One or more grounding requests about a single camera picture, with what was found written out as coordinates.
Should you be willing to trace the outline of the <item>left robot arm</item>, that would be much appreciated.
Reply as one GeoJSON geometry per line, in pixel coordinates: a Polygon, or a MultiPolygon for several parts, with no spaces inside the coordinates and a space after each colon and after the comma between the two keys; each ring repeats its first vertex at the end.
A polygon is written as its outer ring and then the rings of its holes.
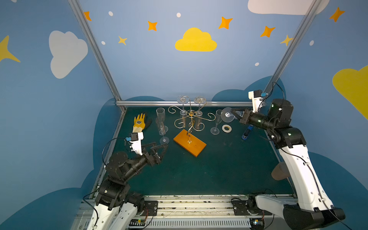
{"type": "Polygon", "coordinates": [[[143,214],[143,223],[148,226],[149,216],[154,216],[152,205],[146,205],[144,196],[130,192],[128,181],[140,174],[147,165],[158,165],[163,161],[168,145],[155,142],[142,147],[142,155],[132,159],[120,151],[113,155],[106,166],[107,177],[95,190],[97,194],[94,212],[88,230],[125,230],[133,218],[143,214]]]}

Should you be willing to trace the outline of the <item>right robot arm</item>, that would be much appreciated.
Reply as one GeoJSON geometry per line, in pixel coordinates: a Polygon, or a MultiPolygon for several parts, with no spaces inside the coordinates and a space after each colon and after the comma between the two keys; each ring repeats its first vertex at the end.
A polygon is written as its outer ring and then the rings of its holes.
{"type": "Polygon", "coordinates": [[[267,115],[252,109],[232,109],[241,124],[252,125],[267,132],[283,158],[296,190],[296,198],[277,195],[252,196],[248,209],[255,213],[270,212],[285,220],[293,230],[312,230],[342,222],[341,208],[334,206],[324,191],[309,157],[302,132],[290,125],[293,105],[285,99],[274,99],[267,115]]]}

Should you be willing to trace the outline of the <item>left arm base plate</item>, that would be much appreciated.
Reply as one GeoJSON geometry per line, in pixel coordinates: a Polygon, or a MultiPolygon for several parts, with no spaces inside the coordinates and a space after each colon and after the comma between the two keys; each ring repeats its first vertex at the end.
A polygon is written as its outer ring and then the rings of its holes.
{"type": "Polygon", "coordinates": [[[139,204],[138,216],[157,216],[158,201],[144,201],[139,204]]]}

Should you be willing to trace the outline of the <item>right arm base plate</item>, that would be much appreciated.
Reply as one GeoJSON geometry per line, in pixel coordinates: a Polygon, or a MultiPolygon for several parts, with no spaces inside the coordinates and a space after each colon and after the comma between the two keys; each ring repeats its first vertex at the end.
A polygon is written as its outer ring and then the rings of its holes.
{"type": "Polygon", "coordinates": [[[234,198],[231,200],[231,204],[233,205],[233,211],[236,216],[262,216],[264,214],[266,216],[273,215],[268,211],[261,210],[257,206],[255,199],[240,200],[238,198],[234,198]]]}

